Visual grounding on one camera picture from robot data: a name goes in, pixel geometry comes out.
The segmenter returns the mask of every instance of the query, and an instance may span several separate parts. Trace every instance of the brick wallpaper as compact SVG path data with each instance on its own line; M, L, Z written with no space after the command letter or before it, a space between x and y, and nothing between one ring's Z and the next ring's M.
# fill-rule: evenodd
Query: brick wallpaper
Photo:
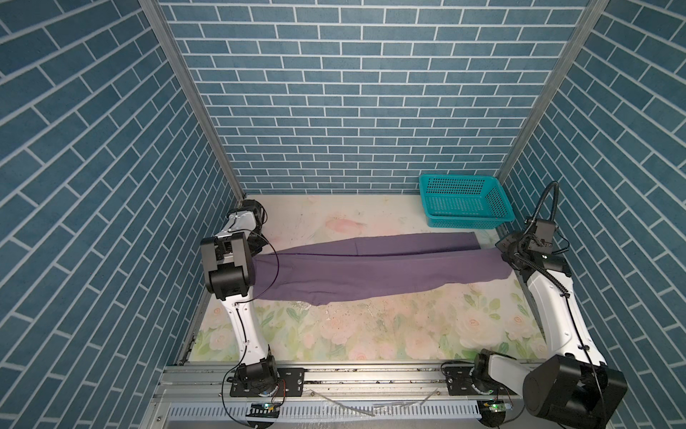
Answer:
M616 428L686 427L685 22L683 0L611 0L506 182L511 228L561 182L579 299L629 383Z
M137 0L0 1L0 428L128 428L230 189Z
M494 174L587 0L163 0L248 192Z

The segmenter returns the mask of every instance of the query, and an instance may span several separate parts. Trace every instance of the floral tabletop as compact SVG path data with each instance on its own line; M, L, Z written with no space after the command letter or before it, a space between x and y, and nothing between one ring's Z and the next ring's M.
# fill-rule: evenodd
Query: floral tabletop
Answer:
M258 196L270 217L263 232L281 250L359 236L458 231L429 229L414 196L355 196L355 204L353 196L343 197ZM492 230L475 232L482 247L497 239ZM259 299L255 310L281 361L472 359L482 348L518 359L547 353L514 273L504 280L320 306ZM190 360L238 358L226 310L212 298Z
M537 359L547 351L514 274L321 306L258 300L255 310L279 360L472 359L482 348ZM213 298L191 360L238 358L226 310Z

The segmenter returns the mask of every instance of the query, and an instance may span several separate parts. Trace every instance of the purple pants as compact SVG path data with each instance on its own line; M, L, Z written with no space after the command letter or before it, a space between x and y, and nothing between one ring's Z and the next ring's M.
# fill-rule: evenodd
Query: purple pants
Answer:
M274 279L273 254L253 258L254 294ZM506 279L512 269L496 248L481 249L474 233L360 237L279 252L279 276L261 296L324 305L424 292L446 283Z

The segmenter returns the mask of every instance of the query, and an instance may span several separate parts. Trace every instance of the teal plastic basket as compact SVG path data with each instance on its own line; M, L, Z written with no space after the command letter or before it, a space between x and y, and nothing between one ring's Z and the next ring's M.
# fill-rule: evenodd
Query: teal plastic basket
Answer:
M515 220L503 187L492 176L422 174L419 190L433 228L494 229Z

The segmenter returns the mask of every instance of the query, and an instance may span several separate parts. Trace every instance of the black mounting bracket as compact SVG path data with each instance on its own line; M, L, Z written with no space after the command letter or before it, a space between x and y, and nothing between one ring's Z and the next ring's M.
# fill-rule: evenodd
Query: black mounting bracket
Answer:
M448 395L450 396L466 396L466 395L496 395L496 392L483 391L475 386L472 380L472 372L474 366L471 364L445 366L443 372L445 374L445 383L448 386ZM498 394L507 397L507 390L501 384L498 384Z
M286 396L300 397L303 396L303 385L305 384L305 368L277 368L279 373L279 381L276 383L276 392L274 398L283 397L283 382L286 382ZM246 390L243 385L234 381L231 384L231 397L260 397L253 390Z

